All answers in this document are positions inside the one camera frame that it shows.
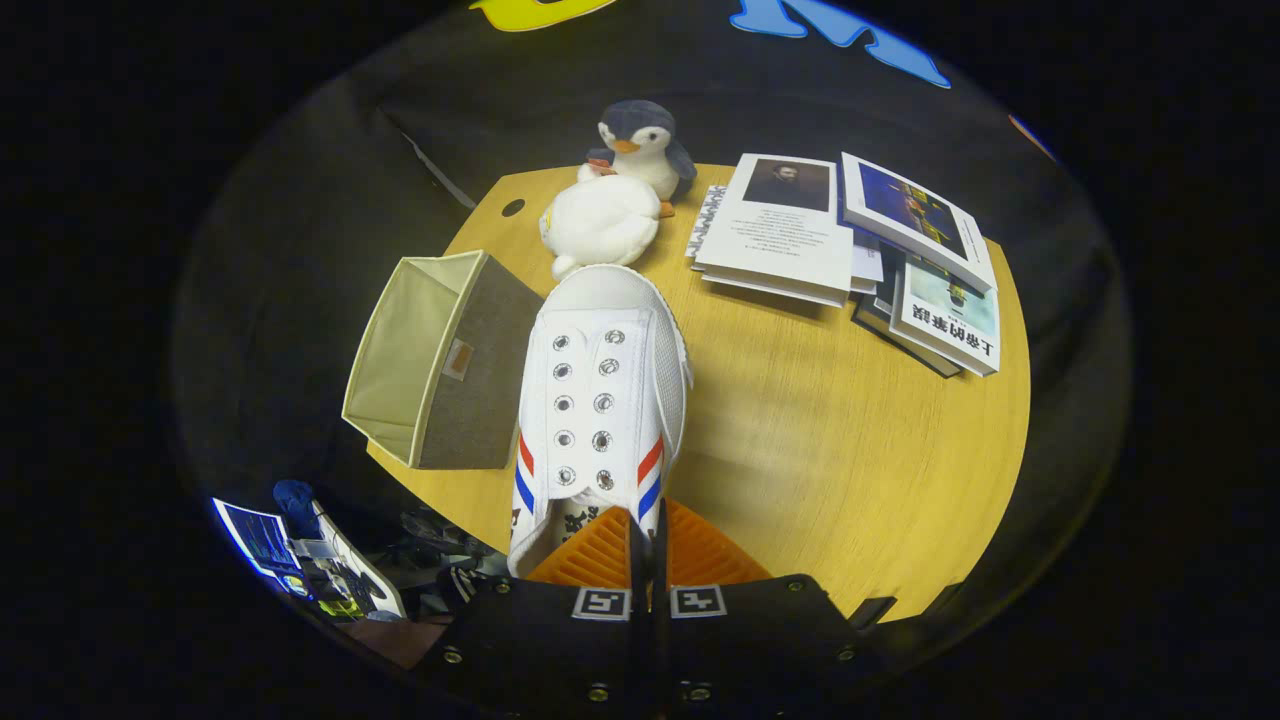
white plush toy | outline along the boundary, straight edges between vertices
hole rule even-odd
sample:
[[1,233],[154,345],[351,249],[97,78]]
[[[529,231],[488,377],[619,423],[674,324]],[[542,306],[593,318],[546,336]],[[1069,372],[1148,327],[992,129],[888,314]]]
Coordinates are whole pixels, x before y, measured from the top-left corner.
[[552,277],[631,264],[658,234],[660,208],[653,187],[635,177],[593,177],[561,191],[538,220],[543,245],[556,254]]

shoe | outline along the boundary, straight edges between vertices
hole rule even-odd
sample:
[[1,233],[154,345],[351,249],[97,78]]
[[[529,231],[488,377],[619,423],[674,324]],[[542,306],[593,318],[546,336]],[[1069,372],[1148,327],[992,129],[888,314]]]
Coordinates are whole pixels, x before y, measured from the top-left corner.
[[588,265],[552,291],[529,334],[520,392],[513,577],[608,507],[625,507],[653,539],[692,383],[671,309],[635,270]]

stack of books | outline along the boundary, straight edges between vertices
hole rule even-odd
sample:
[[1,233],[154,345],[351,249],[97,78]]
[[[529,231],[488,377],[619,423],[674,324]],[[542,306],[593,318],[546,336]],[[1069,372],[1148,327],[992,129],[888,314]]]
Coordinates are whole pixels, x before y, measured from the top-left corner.
[[841,155],[841,219],[883,238],[886,281],[852,320],[943,377],[1000,370],[1000,302],[978,222],[879,165]]
[[708,190],[685,255],[708,282],[823,305],[942,377],[1000,370],[1000,302],[973,215],[886,168],[742,155]]

round wooden table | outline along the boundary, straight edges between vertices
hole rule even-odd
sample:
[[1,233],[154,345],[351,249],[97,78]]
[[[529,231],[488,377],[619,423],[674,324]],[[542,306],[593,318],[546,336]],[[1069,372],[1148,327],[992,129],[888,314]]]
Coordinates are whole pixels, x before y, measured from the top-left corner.
[[[445,255],[484,249],[529,287],[556,286],[538,218],[577,168],[507,176]],[[1009,503],[1027,441],[1030,369],[1021,306],[1000,246],[1001,372],[943,379],[835,309],[708,283],[685,245],[709,184],[692,191],[631,266],[662,291],[696,383],[667,493],[714,523],[774,575],[806,573],[846,615],[893,597],[879,621],[924,611],[964,580]],[[503,214],[516,200],[524,206]],[[369,445],[406,488],[506,552],[513,468],[410,470]]]

beige storage bin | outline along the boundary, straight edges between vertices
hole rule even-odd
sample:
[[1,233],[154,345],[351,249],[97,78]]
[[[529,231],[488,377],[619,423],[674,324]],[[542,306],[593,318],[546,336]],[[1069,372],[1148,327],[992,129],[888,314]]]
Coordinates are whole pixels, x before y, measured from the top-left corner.
[[343,420],[410,468],[506,468],[541,304],[483,250],[403,258],[356,351]]

